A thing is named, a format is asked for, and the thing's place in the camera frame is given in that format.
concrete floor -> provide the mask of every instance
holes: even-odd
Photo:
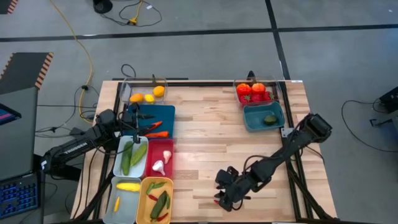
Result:
[[[152,27],[123,27],[101,18],[91,1],[54,0],[78,35],[122,34],[208,29],[270,28],[263,0],[149,0],[161,11],[163,21]],[[272,0],[278,27],[358,26],[398,23],[398,3],[376,0]],[[129,2],[115,2],[111,15]],[[143,9],[140,21],[157,19],[153,10]],[[47,0],[20,0],[10,16],[0,16],[2,37],[70,35],[62,18]],[[374,101],[397,86],[397,29],[341,30],[280,33],[293,80],[303,80],[313,113],[320,113],[333,134],[321,145],[338,216],[357,222],[396,223],[398,202],[398,155],[372,150],[349,135],[340,115],[345,100]],[[91,85],[100,90],[103,80],[123,77],[120,66],[130,63],[138,77],[189,79],[234,79],[256,74],[281,79],[282,71],[272,33],[218,34],[178,37],[140,37],[82,41],[94,64]],[[0,65],[12,52],[54,52],[55,56],[39,92],[39,104],[70,105],[82,85],[89,66],[84,51],[71,40],[45,42],[0,42]],[[89,92],[86,106],[96,102]],[[71,108],[38,108],[37,129],[65,121]],[[347,105],[348,124],[368,143],[395,150],[397,132],[389,125],[372,128],[368,120],[380,116],[371,107]],[[75,116],[67,127],[89,128]],[[42,155],[66,139],[36,138],[35,152]],[[70,181],[58,185],[55,196],[45,204],[45,222],[66,220],[64,201],[76,189]],[[47,187],[48,195],[53,187]],[[74,193],[68,200],[71,207]],[[25,215],[12,218],[18,223]]]

garlic bulb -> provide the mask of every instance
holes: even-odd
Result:
[[[166,175],[164,172],[163,161],[156,161],[152,166],[152,170],[162,173],[162,175]]]
[[[172,153],[170,151],[164,150],[163,157],[164,157],[164,164],[167,164],[169,162],[170,157],[172,157]]]

hazard stripe tape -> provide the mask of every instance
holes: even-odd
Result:
[[[43,85],[45,75],[47,74],[47,71],[49,70],[49,66],[51,64],[52,58],[54,56],[54,53],[50,52],[47,54],[47,56],[44,59],[44,63],[42,65],[42,68],[40,69],[39,76],[37,77],[35,86],[40,89]]]
[[[10,61],[12,60],[12,57],[14,56],[14,53],[11,54],[10,59],[7,61],[6,66],[4,67],[4,69],[2,70],[1,74],[0,74],[0,79],[2,78],[2,76],[4,75],[4,73],[7,70],[8,65],[10,64]]]
[[[10,5],[8,6],[8,9],[7,9],[7,14],[11,14],[14,12],[15,7],[17,7],[17,3],[18,3],[18,0],[12,0],[10,2]]]

black floor mat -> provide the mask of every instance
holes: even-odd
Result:
[[[14,53],[0,75],[0,94],[41,88],[53,53]]]
[[[18,0],[0,0],[0,14],[11,14],[17,7]]]

wooden tabletop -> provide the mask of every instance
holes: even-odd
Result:
[[[98,100],[96,114],[113,109],[117,81],[105,81]],[[286,82],[294,123],[310,112],[304,84]],[[249,133],[243,124],[242,109],[236,104],[233,87],[169,87],[165,104],[175,106],[174,124],[174,192],[172,222],[271,222],[293,221],[294,211],[285,164],[279,166],[272,181],[258,193],[249,192],[239,211],[226,212],[213,201],[215,177],[228,166],[242,171],[244,160],[253,154],[271,155],[282,144],[278,130]],[[319,151],[317,144],[312,148]],[[83,176],[83,197],[78,213],[84,209],[85,196],[92,199],[98,189],[104,155],[96,153],[91,165],[90,188],[87,189],[88,166],[95,150],[86,153]],[[335,217],[328,179],[322,160],[304,150],[303,168],[309,191],[327,213]],[[110,159],[108,172],[113,159]],[[302,216],[303,200],[297,189]],[[78,185],[72,216],[80,198]],[[105,192],[101,215],[106,211],[108,190]]]

